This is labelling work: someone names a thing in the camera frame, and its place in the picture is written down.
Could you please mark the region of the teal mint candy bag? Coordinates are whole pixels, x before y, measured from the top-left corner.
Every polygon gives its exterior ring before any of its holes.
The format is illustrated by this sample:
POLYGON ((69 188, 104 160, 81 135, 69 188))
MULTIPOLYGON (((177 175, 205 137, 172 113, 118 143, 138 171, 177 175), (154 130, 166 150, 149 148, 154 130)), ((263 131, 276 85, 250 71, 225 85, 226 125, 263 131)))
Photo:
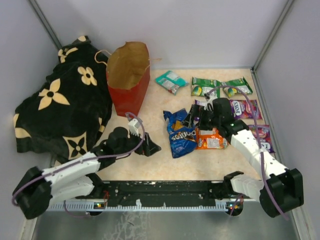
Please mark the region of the teal mint candy bag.
POLYGON ((155 82, 166 89, 169 93, 176 95, 179 88, 186 87, 189 83, 172 70, 155 78, 155 82))

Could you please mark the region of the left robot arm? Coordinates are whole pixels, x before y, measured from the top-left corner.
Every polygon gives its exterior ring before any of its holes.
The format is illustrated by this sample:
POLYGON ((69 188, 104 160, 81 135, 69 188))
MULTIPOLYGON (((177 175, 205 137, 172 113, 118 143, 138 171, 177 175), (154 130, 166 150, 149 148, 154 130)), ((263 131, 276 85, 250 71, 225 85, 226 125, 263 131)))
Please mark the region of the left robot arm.
POLYGON ((11 202, 32 220, 56 203, 86 196, 97 199, 103 195, 104 186, 95 173, 132 153, 150 157, 160 150, 148 132, 135 134, 116 127, 107 139, 74 160, 57 167, 28 169, 14 189, 11 202))

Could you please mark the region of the purple candy bag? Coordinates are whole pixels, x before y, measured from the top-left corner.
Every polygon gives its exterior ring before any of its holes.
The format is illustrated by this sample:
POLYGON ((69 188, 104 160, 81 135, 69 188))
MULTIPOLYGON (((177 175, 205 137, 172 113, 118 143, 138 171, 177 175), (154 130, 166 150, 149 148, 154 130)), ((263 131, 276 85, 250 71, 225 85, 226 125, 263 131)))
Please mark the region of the purple candy bag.
POLYGON ((199 106, 205 107, 207 105, 206 101, 195 100, 194 103, 199 106))
POLYGON ((258 101, 250 100, 250 102, 252 108, 246 100, 229 100, 231 112, 236 120, 253 118, 256 118, 257 120, 263 119, 258 106, 258 101))

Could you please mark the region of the orange candy bag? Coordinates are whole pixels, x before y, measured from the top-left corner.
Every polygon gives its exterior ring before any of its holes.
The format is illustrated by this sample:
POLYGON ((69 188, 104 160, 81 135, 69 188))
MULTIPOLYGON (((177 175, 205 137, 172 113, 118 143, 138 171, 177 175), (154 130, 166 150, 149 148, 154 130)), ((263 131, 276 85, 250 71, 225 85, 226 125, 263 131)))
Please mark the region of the orange candy bag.
POLYGON ((217 128, 211 130, 200 130, 196 131, 196 150, 211 150, 211 149, 226 149, 229 145, 227 140, 219 134, 217 128))

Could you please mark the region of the black floral blanket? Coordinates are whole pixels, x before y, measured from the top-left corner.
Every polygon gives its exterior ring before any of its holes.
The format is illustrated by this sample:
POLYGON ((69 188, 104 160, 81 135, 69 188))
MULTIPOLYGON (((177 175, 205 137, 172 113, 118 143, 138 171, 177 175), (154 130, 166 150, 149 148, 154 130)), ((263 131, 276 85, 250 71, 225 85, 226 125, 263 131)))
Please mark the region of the black floral blanket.
POLYGON ((13 117, 18 153, 50 153, 60 163, 81 157, 112 116, 107 56, 82 35, 58 51, 58 64, 13 117))

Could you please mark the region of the red paper bag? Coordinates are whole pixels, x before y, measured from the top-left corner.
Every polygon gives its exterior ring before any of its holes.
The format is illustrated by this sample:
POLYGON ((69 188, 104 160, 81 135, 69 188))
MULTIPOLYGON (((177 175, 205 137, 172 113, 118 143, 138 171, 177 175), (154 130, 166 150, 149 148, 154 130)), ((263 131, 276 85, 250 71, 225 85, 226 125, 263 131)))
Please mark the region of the red paper bag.
POLYGON ((94 60, 105 65, 107 87, 116 114, 138 115, 150 83, 151 63, 161 58, 150 58, 147 45, 140 41, 127 41, 113 53, 108 52, 108 61, 97 60, 102 52, 107 50, 97 51, 94 60))

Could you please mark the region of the green candy bag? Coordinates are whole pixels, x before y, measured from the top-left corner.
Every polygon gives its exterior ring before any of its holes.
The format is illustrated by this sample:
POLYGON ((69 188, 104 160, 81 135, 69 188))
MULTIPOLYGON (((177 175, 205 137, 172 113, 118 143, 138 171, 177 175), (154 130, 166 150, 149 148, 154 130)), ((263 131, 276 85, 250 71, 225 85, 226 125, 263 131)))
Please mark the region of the green candy bag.
POLYGON ((229 80, 229 81, 223 81, 221 82, 222 86, 228 86, 223 89, 224 93, 228 98, 231 98, 237 94, 240 94, 242 91, 246 95, 253 94, 253 90, 248 84, 245 77, 229 80))
POLYGON ((191 96, 204 97, 213 88, 221 85, 221 82, 216 79, 206 78, 191 78, 191 96))

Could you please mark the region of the blue Doritos chip bag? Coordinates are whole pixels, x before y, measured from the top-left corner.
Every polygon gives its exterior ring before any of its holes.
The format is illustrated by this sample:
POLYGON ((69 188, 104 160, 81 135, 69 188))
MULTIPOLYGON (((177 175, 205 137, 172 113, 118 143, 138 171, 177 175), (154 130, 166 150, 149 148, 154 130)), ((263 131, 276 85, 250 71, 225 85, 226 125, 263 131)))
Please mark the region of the blue Doritos chip bag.
POLYGON ((164 110, 163 118, 166 121, 166 130, 170 144, 171 155, 174 159, 183 157, 196 149, 195 125, 186 127, 183 121, 188 113, 185 108, 174 113, 164 110))

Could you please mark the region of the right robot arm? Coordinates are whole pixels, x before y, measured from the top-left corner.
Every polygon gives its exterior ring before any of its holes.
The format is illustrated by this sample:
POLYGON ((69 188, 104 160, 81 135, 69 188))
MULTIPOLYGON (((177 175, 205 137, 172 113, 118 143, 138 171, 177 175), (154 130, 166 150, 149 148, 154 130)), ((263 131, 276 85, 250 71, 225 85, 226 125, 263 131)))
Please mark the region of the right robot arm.
POLYGON ((272 218, 304 204, 301 172, 287 168, 264 149, 258 135, 253 134, 244 121, 234 118, 227 98, 214 99, 208 106, 193 104, 182 123, 189 127, 195 118, 198 118, 200 130, 217 129, 260 175, 259 180, 240 171, 226 175, 223 192, 227 197, 235 198, 242 194, 254 199, 272 218))

